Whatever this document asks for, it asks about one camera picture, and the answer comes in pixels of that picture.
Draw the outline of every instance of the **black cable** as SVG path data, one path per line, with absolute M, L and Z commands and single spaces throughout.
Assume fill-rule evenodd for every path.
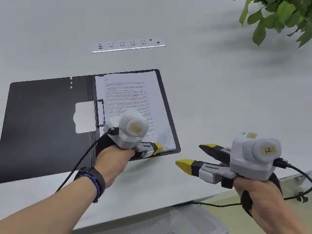
M 79 164 L 81 164 L 81 162 L 83 161 L 83 159 L 87 156 L 87 154 L 90 152 L 90 150 L 92 150 L 92 148 L 99 142 L 100 139 L 102 139 L 104 136 L 106 136 L 107 134 L 109 135 L 117 135 L 119 132 L 119 128 L 118 127 L 114 127 L 114 128 L 110 128 L 107 130 L 106 133 L 104 133 L 99 139 L 97 139 L 95 142 L 93 142 L 93 144 L 87 149 L 87 151 L 84 153 L 84 155 L 79 159 L 78 163 L 76 164 L 76 166 L 72 169 L 72 171 L 70 172 L 70 174 L 67 176 L 67 178 L 64 180 L 64 182 L 59 186 L 59 188 L 56 190 L 56 192 L 58 192 L 59 190 L 61 190 L 61 188 L 64 186 L 64 184 L 66 184 L 66 182 L 69 180 L 69 178 L 73 175 L 73 173 L 75 172 L 75 170 L 77 169 L 77 167 L 79 166 Z
M 225 204 L 225 205 L 215 205 L 215 204 L 210 204 L 210 203 L 205 203 L 205 202 L 199 202 L 199 201 L 190 201 L 187 203 L 188 204 L 199 204 L 199 205 L 205 205 L 205 206 L 213 206 L 213 207 L 229 207 L 229 206 L 240 206 L 241 203 L 231 203 L 231 204 Z
M 305 172 L 303 172 L 302 170 L 296 168 L 295 166 L 292 166 L 291 164 L 287 163 L 287 167 L 294 169 L 295 171 L 299 172 L 300 174 L 302 174 L 305 178 L 308 179 L 308 181 L 310 181 L 312 183 L 312 178 Z M 312 187 L 309 188 L 308 190 L 306 190 L 305 192 L 299 194 L 299 195 L 295 195 L 295 196 L 289 196 L 289 197 L 285 197 L 284 200 L 291 200 L 291 199 L 297 199 L 298 197 L 304 196 L 308 193 L 310 193 L 312 191 Z
M 289 167 L 289 168 L 292 168 L 294 169 L 295 171 L 299 172 L 300 174 L 302 174 L 305 178 L 307 178 L 311 183 L 312 183 L 312 178 L 306 174 L 305 172 L 303 172 L 302 170 L 296 168 L 295 166 L 289 164 L 289 163 L 286 163 L 286 167 Z M 298 195 L 295 195 L 295 196 L 289 196 L 289 197 L 285 197 L 284 200 L 285 201 L 288 201 L 288 200 L 292 200 L 292 199 L 297 199 L 298 197 L 302 197 L 308 193 L 312 192 L 312 187 L 309 188 L 308 190 L 306 190 L 305 192 L 303 193 L 300 193 Z M 190 201 L 188 203 L 186 203 L 187 205 L 188 204 L 199 204 L 199 205 L 206 205 L 206 206 L 213 206 L 213 207 L 219 207 L 219 208 L 223 208 L 223 207 L 230 207 L 230 206 L 239 206 L 241 205 L 241 203 L 231 203 L 231 204 L 225 204 L 225 205 L 215 205 L 215 204 L 210 204 L 210 203 L 204 203 L 204 202 L 197 202 L 197 201 Z
M 104 133 L 99 139 L 97 139 L 95 142 L 93 142 L 93 144 L 87 149 L 87 151 L 84 153 L 84 155 L 79 159 L 78 163 L 76 164 L 76 166 L 72 169 L 72 171 L 70 172 L 70 174 L 67 176 L 67 178 L 64 180 L 64 182 L 59 186 L 59 188 L 56 190 L 56 193 L 61 190 L 61 188 L 64 186 L 64 184 L 66 184 L 66 182 L 69 180 L 69 178 L 73 175 L 73 173 L 75 172 L 75 170 L 77 169 L 77 167 L 79 166 L 79 164 L 81 164 L 81 162 L 84 160 L 84 158 L 87 156 L 87 154 L 90 152 L 90 150 L 92 150 L 92 148 L 98 143 L 98 141 L 103 137 L 107 135 L 107 133 Z

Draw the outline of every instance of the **label sticker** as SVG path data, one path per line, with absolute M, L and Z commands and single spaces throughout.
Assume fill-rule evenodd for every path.
M 248 133 L 246 136 L 246 138 L 253 139 L 253 140 L 256 139 L 256 137 L 257 137 L 257 133 Z
M 262 156 L 271 156 L 275 155 L 277 148 L 275 145 L 263 145 L 261 147 L 261 155 Z

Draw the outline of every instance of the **handwritten label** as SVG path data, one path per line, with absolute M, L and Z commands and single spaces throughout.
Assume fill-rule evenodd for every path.
M 275 145 L 263 145 L 261 147 L 261 155 L 262 156 L 271 156 L 276 154 L 276 146 Z

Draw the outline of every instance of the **wristband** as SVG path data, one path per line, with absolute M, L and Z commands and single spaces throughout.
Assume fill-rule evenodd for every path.
M 102 196 L 102 194 L 106 188 L 106 183 L 105 183 L 103 176 L 94 167 L 91 167 L 91 168 L 83 167 L 83 168 L 81 168 L 77 172 L 74 180 L 76 180 L 82 176 L 88 177 L 94 183 L 95 187 L 97 188 L 97 197 L 94 200 L 94 203 L 98 202 L 98 199 Z
M 92 181 L 94 186 L 96 187 L 96 189 L 97 189 L 97 196 L 94 199 L 93 203 L 97 203 L 98 199 L 100 197 L 100 189 L 99 189 L 99 185 L 98 185 L 97 179 L 93 175 L 90 175 L 90 174 L 87 174 L 87 173 L 80 175 L 79 178 L 80 177 L 88 177 Z

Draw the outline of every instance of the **document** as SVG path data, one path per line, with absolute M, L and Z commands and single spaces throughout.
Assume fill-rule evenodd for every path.
M 99 121 L 118 116 L 128 108 L 137 109 L 149 123 L 143 141 L 159 142 L 165 151 L 176 149 L 156 72 L 108 74 L 96 77 L 97 98 L 104 100 L 104 116 Z

